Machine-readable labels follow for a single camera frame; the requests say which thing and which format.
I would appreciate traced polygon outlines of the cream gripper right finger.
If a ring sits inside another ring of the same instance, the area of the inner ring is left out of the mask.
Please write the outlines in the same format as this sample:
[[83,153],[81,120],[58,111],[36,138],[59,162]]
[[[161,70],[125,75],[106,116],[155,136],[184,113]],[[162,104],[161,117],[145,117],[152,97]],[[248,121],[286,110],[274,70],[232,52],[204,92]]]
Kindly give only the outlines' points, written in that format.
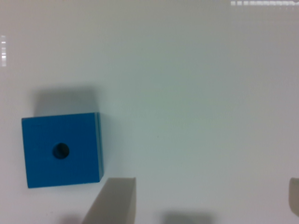
[[299,216],[299,178],[292,177],[289,182],[289,207]]

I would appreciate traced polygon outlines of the cream gripper left finger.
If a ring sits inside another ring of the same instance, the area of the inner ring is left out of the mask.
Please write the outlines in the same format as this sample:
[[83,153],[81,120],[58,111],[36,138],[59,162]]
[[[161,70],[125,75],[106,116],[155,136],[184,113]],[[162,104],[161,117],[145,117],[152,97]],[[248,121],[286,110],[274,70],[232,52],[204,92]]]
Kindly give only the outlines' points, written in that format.
[[136,179],[109,178],[82,224],[135,224]]

